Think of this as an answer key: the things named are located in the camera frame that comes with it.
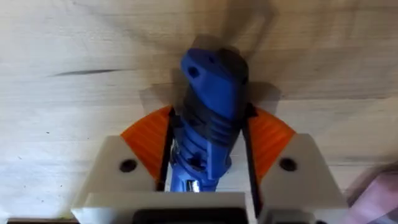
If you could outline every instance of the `tool body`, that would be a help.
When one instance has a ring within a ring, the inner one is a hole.
[[[189,87],[182,110],[172,117],[170,190],[215,191],[231,167],[229,154],[242,128],[248,66],[230,50],[190,49],[181,69]]]

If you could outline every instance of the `wood grain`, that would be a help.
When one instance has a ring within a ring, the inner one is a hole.
[[[238,48],[258,104],[315,138],[342,190],[398,160],[395,0],[0,3],[0,217],[67,216],[104,137],[180,97],[193,43]]]

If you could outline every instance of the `pink fabric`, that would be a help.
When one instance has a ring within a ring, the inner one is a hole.
[[[376,177],[350,208],[343,224],[367,224],[398,207],[398,173]]]

